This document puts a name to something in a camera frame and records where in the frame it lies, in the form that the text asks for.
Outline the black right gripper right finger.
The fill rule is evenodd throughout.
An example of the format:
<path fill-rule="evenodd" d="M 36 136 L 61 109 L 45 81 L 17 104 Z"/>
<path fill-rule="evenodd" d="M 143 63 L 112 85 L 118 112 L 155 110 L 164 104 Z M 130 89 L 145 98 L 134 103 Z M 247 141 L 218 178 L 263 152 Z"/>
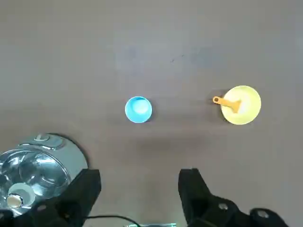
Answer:
<path fill-rule="evenodd" d="M 233 201 L 213 195 L 196 168 L 180 170 L 178 192 L 188 227 L 288 226 L 272 210 L 253 208 L 245 214 Z"/>

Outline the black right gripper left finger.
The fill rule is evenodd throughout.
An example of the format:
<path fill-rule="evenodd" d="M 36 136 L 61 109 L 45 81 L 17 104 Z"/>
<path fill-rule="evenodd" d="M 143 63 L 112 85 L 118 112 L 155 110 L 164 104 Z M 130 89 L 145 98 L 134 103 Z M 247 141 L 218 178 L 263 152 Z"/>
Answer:
<path fill-rule="evenodd" d="M 0 211 L 2 227 L 81 227 L 101 192 L 100 172 L 83 169 L 59 196 L 39 201 L 29 211 L 13 216 Z"/>

